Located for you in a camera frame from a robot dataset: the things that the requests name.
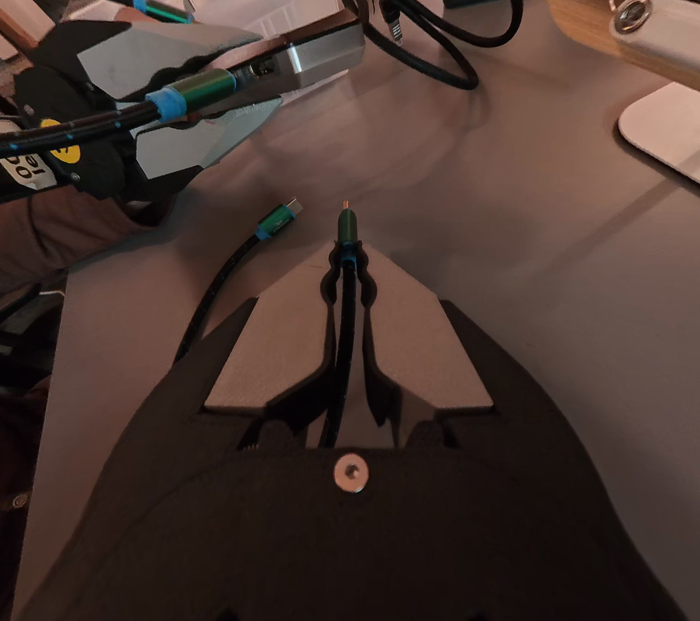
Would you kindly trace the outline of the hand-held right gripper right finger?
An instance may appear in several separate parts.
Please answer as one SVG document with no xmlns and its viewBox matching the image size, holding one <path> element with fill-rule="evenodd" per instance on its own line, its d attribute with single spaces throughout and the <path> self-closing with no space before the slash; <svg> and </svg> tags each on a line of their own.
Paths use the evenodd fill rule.
<svg viewBox="0 0 700 621">
<path fill-rule="evenodd" d="M 365 394 L 377 426 L 404 447 L 422 422 L 492 411 L 438 296 L 371 245 L 358 252 Z"/>
</svg>

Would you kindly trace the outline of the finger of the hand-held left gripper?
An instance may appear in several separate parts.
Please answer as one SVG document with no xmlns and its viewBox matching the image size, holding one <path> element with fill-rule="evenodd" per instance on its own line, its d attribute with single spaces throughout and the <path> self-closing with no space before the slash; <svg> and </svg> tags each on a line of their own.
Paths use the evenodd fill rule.
<svg viewBox="0 0 700 621">
<path fill-rule="evenodd" d="M 201 23 L 140 21 L 77 54 L 89 82 L 116 101 L 146 89 L 162 70 L 183 69 L 187 61 L 216 56 L 262 39 L 236 27 Z"/>
<path fill-rule="evenodd" d="M 163 125 L 136 132 L 136 161 L 149 181 L 220 162 L 254 134 L 283 104 L 278 96 L 199 120 L 186 128 Z"/>
</svg>

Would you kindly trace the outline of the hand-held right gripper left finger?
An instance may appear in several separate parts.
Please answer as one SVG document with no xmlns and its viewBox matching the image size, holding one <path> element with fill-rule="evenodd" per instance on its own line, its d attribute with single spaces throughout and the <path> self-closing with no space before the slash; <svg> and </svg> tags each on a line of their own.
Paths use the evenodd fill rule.
<svg viewBox="0 0 700 621">
<path fill-rule="evenodd" d="M 303 431 L 327 408 L 335 364 L 334 279 L 326 242 L 263 291 L 206 398 L 208 412 Z"/>
</svg>

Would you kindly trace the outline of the grey metal hub adapter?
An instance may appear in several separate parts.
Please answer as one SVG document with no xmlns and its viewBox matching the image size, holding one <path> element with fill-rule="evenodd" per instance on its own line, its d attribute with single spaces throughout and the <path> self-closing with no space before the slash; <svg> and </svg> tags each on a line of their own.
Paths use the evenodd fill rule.
<svg viewBox="0 0 700 621">
<path fill-rule="evenodd" d="M 358 16 L 344 9 L 271 39 L 222 56 L 238 91 L 252 101 L 309 88 L 359 65 L 365 35 Z"/>
</svg>

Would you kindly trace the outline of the rounded wooden board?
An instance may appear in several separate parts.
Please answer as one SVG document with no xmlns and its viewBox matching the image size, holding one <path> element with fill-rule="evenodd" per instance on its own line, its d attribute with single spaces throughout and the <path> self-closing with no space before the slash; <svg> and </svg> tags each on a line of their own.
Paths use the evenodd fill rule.
<svg viewBox="0 0 700 621">
<path fill-rule="evenodd" d="M 547 0 L 556 26 L 570 39 L 669 81 L 699 90 L 699 73 L 660 57 L 620 46 L 610 33 L 608 0 Z"/>
</svg>

